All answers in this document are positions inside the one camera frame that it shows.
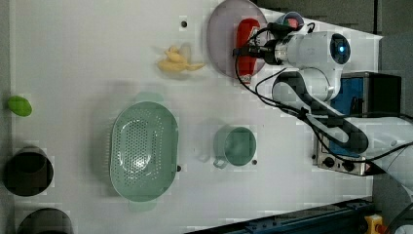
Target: banana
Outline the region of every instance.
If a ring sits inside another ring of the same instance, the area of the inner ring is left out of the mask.
[[[165,54],[167,54],[168,59],[170,59],[173,62],[180,62],[180,63],[186,63],[187,62],[186,58],[184,56],[180,55],[179,53],[165,51]]]
[[[189,64],[187,58],[181,55],[175,46],[171,46],[165,54],[168,58],[158,62],[158,67],[163,71],[181,72],[185,69],[195,71],[205,66],[204,63]]]
[[[163,70],[163,71],[169,71],[169,72],[180,72],[185,70],[186,68],[185,63],[177,63],[173,62],[169,59],[164,59],[158,62],[158,67]]]

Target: green lime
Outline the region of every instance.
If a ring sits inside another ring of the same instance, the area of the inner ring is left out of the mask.
[[[13,96],[8,100],[9,109],[18,116],[29,116],[32,108],[30,102],[24,97]]]

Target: white surface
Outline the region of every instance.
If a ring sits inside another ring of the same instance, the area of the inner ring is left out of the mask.
[[[370,177],[312,166],[310,129],[265,107],[210,64],[181,80],[158,70],[163,50],[183,42],[193,46],[193,62],[208,62],[205,23],[217,4],[11,1],[12,89],[34,108],[14,119],[14,149],[40,146],[55,166],[45,193],[16,197],[17,225],[52,207],[67,212],[80,234],[183,233],[371,195]],[[265,12],[269,21],[281,15]],[[182,20],[187,29],[179,28]],[[345,31],[353,49],[347,69],[376,70],[378,41]],[[258,77],[277,69],[267,66]],[[110,183],[108,146],[116,117],[144,90],[161,92],[177,117],[183,172],[152,211],[134,212]],[[226,123],[255,131],[256,166],[212,165],[211,141]]]

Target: black bowl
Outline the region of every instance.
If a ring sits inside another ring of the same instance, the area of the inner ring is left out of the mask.
[[[67,214],[45,208],[29,214],[20,224],[18,234],[72,234],[72,222]]]
[[[3,182],[10,192],[28,197],[43,192],[53,176],[52,163],[45,153],[39,148],[27,147],[6,164]]]

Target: green cup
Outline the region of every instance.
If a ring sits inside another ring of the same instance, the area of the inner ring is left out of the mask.
[[[224,126],[213,140],[213,166],[224,169],[228,163],[240,167],[251,161],[256,150],[255,136],[244,127]]]

